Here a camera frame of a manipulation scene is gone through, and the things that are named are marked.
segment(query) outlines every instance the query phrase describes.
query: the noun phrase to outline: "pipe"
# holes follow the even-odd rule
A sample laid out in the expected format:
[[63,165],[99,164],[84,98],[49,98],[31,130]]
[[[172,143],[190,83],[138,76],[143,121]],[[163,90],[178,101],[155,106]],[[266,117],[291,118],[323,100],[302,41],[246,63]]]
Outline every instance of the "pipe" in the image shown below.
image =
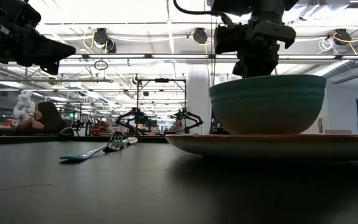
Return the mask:
[[58,80],[58,79],[56,79],[56,80],[10,80],[10,79],[8,79],[8,80],[1,80],[0,79],[0,82],[27,82],[27,83],[32,83],[32,82],[47,82],[47,83],[49,83],[49,82],[109,82],[109,83],[111,83],[112,82],[112,80],[107,80],[107,79],[105,79],[105,80],[95,80],[95,79],[93,79],[93,80],[69,80],[69,79],[66,79],[66,80]]
[[344,82],[347,82],[347,81],[350,81],[350,80],[353,80],[355,78],[358,78],[358,74],[354,74],[354,75],[351,75],[349,77],[346,77],[346,78],[343,78],[341,80],[337,80],[335,82],[333,82],[333,84],[341,84],[341,83],[344,83]]
[[357,64],[355,60],[342,60],[329,65],[320,65],[307,71],[306,73],[310,75],[323,76],[325,78],[332,78],[348,70],[352,70],[353,68],[356,68],[356,66]]

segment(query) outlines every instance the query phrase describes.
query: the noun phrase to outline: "pillar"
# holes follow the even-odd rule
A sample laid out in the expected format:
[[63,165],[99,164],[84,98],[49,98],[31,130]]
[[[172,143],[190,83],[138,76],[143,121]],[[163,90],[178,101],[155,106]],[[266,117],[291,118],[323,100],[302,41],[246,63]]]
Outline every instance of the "pillar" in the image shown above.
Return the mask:
[[[201,117],[204,124],[190,129],[190,134],[208,134],[211,124],[211,103],[209,101],[209,72],[207,65],[189,65],[187,76],[188,111]],[[186,125],[194,124],[186,120]]]

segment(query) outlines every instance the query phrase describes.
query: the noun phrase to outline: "teal bowl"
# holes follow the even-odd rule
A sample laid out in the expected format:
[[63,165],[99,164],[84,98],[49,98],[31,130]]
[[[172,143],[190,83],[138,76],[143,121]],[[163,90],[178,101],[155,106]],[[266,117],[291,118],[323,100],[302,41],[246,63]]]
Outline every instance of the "teal bowl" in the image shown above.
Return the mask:
[[327,80],[316,75],[271,75],[209,89],[215,117],[231,134],[300,134],[317,119]]

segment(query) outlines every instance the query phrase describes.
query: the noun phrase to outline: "plate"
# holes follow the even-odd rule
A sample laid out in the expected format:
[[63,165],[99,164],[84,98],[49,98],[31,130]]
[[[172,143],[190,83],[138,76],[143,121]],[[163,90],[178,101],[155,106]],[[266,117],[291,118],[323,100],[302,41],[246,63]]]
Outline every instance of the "plate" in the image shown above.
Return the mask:
[[358,161],[358,135],[167,135],[173,146],[204,156]]

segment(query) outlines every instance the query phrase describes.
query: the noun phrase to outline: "ceiling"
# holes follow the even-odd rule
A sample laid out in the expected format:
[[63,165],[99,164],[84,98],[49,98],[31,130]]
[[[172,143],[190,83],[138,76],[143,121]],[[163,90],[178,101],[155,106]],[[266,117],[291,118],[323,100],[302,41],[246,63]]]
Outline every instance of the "ceiling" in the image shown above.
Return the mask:
[[[308,6],[300,1],[293,9],[286,12],[283,21],[288,26],[292,26],[297,33],[296,42],[289,48],[280,47],[279,54],[285,55],[325,55],[325,54],[354,54],[349,44],[345,46],[335,45],[330,50],[324,50],[322,43],[327,33],[335,33],[337,28],[346,28],[353,39],[358,39],[358,8],[348,7],[348,1],[334,1],[335,5],[323,7],[318,13],[312,14],[306,20],[299,20],[300,14]],[[205,29],[211,40],[211,34],[215,27],[221,24],[220,18],[211,16],[192,16],[179,12],[173,5],[172,0],[30,0],[29,3],[41,15],[41,23],[37,30],[46,37],[72,45],[78,54],[102,54],[103,50],[91,46],[91,38],[96,28],[105,27],[108,35],[117,45],[118,54],[213,54],[212,45],[197,45],[191,38],[191,33],[197,27]],[[181,7],[203,11],[208,10],[204,0],[178,0]],[[246,22],[249,15],[242,17],[230,15],[234,22]],[[76,88],[81,89],[109,89],[112,92],[97,92],[100,97],[108,101],[125,105],[121,108],[135,106],[135,93],[119,90],[135,90],[136,86],[132,79],[136,74],[140,78],[175,78],[186,79],[188,75],[188,64],[204,64],[211,69],[211,62],[208,60],[146,60],[146,59],[106,59],[108,68],[98,71],[93,67],[96,60],[71,59],[63,60],[59,69],[59,79],[109,79],[113,82],[82,82],[72,83]],[[217,61],[216,76],[232,76],[232,68],[235,61]],[[280,63],[277,66],[277,73],[297,74],[307,73],[312,68],[317,67],[318,63]],[[10,78],[24,78],[25,68],[17,65],[4,67],[12,75]],[[27,71],[27,76],[35,79],[48,79],[51,75],[40,72],[37,67],[31,67]],[[32,88],[48,89],[67,89],[66,84],[61,83],[51,85],[49,83],[31,83]],[[150,82],[144,90],[150,90],[149,96],[140,95],[142,100],[146,99],[169,99],[171,101],[161,101],[161,105],[155,104],[147,107],[145,101],[143,110],[150,110],[156,113],[155,107],[159,107],[160,113],[172,111],[182,107],[180,101],[183,100],[184,88],[182,83],[154,83]],[[169,90],[165,92],[152,90]],[[50,96],[54,93],[41,93]],[[78,94],[73,92],[60,93],[60,97],[78,98]]]

